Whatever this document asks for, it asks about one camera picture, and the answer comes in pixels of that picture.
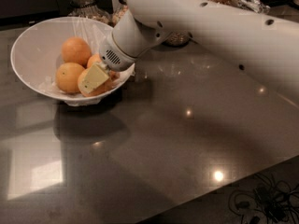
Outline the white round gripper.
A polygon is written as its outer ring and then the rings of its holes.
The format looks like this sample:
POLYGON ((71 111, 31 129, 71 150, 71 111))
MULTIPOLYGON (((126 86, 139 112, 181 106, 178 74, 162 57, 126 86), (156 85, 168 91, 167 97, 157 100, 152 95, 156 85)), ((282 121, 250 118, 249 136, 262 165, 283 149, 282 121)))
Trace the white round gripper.
MULTIPOLYGON (((134 40, 110 32, 100 43, 99 54, 111 70, 122 72, 136 61, 134 40)), ((80 74, 78 88, 82 94, 101 94, 108 80, 107 71, 100 64, 94 63, 80 74)))

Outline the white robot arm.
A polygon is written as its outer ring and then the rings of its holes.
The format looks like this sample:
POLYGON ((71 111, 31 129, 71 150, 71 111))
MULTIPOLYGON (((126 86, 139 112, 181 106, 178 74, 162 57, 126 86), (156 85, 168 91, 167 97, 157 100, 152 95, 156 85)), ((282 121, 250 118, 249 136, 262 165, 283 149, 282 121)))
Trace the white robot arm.
POLYGON ((207 0, 127 0, 99 43, 102 61, 124 71, 173 32, 189 36, 282 97, 299 101, 299 23, 207 0))

